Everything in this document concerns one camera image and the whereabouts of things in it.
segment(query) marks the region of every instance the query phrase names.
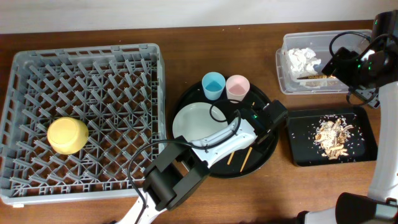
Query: wooden table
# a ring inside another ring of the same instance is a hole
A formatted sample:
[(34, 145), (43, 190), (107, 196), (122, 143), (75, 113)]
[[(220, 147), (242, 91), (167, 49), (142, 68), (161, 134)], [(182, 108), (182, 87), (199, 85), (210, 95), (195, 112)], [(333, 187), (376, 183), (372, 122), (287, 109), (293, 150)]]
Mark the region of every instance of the wooden table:
[[(288, 109), (347, 106), (341, 94), (284, 95), (277, 81), (275, 52), (288, 33), (371, 28), (371, 21), (355, 21), (0, 35), (0, 102), (18, 51), (153, 42), (165, 60), (167, 113), (188, 87), (210, 71), (244, 75)], [(378, 140), (380, 110), (365, 108)], [(342, 192), (366, 195), (374, 168), (375, 162), (296, 167), (282, 132), (275, 153), (260, 170), (240, 179), (209, 178), (183, 205), (161, 214), (154, 223), (265, 222), (294, 217), (302, 210), (323, 210), (334, 206)], [(135, 201), (122, 198), (25, 208), (0, 203), (0, 223), (106, 223), (120, 220)]]

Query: clear plastic container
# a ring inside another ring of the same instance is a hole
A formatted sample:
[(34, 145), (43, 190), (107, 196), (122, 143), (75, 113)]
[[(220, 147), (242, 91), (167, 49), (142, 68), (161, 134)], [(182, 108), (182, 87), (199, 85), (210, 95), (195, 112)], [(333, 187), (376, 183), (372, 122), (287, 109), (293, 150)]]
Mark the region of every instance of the clear plastic container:
[[(322, 75), (323, 67), (331, 59), (329, 44), (332, 38), (347, 30), (306, 32), (297, 34), (286, 34), (284, 44), (276, 52), (276, 66), (280, 89), (287, 95), (291, 94), (321, 94), (321, 93), (347, 93), (348, 87), (337, 79), (319, 78), (311, 80), (298, 80), (291, 76), (287, 65), (285, 53), (290, 49), (311, 48), (316, 53), (316, 58), (321, 59), (321, 64), (314, 67), (319, 75)], [(371, 35), (371, 30), (354, 30), (365, 35)], [(340, 47), (361, 53), (369, 43), (357, 35), (344, 35), (339, 37), (333, 44), (333, 51)]]

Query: wooden stick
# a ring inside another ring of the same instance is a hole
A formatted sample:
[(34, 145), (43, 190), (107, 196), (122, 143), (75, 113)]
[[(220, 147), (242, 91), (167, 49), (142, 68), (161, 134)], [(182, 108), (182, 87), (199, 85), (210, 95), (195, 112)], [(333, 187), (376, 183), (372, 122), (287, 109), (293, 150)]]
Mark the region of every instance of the wooden stick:
[(246, 162), (248, 161), (248, 158), (249, 158), (249, 156), (250, 156), (251, 150), (252, 150), (252, 147), (249, 148), (248, 153), (246, 154), (246, 158), (244, 158), (244, 162), (243, 162), (243, 164), (242, 164), (241, 172), (242, 172), (242, 170), (243, 170), (243, 168), (244, 168), (244, 165), (246, 165)]
[(231, 155), (229, 156), (228, 162), (226, 163), (227, 165), (230, 165), (230, 163), (231, 163), (231, 161), (232, 161), (232, 157), (234, 157), (234, 153), (235, 153), (235, 152), (232, 152)]
[(234, 153), (235, 153), (235, 151), (233, 151), (231, 153), (231, 155), (229, 156), (228, 162), (226, 163), (227, 165), (229, 165), (231, 163), (232, 157), (234, 157)]

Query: pink cup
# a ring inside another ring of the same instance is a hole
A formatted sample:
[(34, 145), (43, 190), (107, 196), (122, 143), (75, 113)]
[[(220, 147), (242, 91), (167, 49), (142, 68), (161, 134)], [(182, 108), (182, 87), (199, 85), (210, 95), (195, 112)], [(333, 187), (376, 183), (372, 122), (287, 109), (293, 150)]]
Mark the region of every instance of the pink cup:
[(228, 99), (242, 101), (250, 90), (250, 83), (242, 75), (233, 75), (227, 79), (225, 87)]

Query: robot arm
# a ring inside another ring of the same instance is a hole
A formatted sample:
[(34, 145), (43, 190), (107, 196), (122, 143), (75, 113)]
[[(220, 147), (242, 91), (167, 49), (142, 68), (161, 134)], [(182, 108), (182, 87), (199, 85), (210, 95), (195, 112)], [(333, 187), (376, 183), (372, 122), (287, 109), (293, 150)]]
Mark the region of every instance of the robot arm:
[(322, 72), (355, 90), (379, 88), (381, 133), (368, 197), (343, 193), (336, 207), (306, 214), (304, 223), (396, 223), (398, 215), (398, 11), (374, 20), (372, 42), (361, 55), (340, 48)]
[[(287, 119), (287, 109), (279, 101), (258, 111), (242, 109), (241, 114), (240, 122), (235, 118), (221, 131), (191, 142), (194, 146), (208, 146), (208, 150), (170, 143), (144, 172), (144, 213), (139, 218), (143, 201), (138, 198), (119, 223), (151, 223), (162, 212), (175, 209), (209, 176), (212, 165), (234, 151), (260, 144)], [(188, 174), (183, 176), (173, 161), (182, 162)]]
[(380, 88), (381, 131), (376, 170), (368, 197), (398, 200), (398, 82)]

